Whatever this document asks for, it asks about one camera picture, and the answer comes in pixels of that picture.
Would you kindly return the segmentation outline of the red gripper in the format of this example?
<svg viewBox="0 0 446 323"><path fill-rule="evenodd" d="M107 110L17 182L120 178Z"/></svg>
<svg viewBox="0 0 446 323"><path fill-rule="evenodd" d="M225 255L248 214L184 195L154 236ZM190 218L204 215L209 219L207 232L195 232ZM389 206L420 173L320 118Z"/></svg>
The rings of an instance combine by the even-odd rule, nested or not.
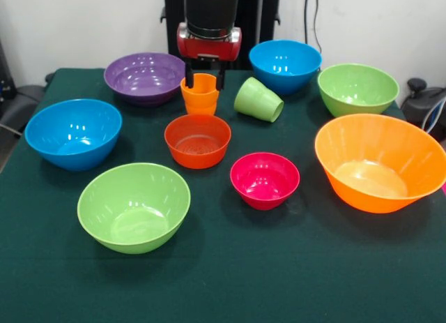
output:
<svg viewBox="0 0 446 323"><path fill-rule="evenodd" d="M238 58L242 43L240 27L234 27L225 38L200 38L189 31L186 22L181 22L177 28L177 46L185 60L185 86L191 89L194 86L194 73L190 59L219 60L219 71L216 79L216 89L223 90L226 73L226 62Z"/></svg>

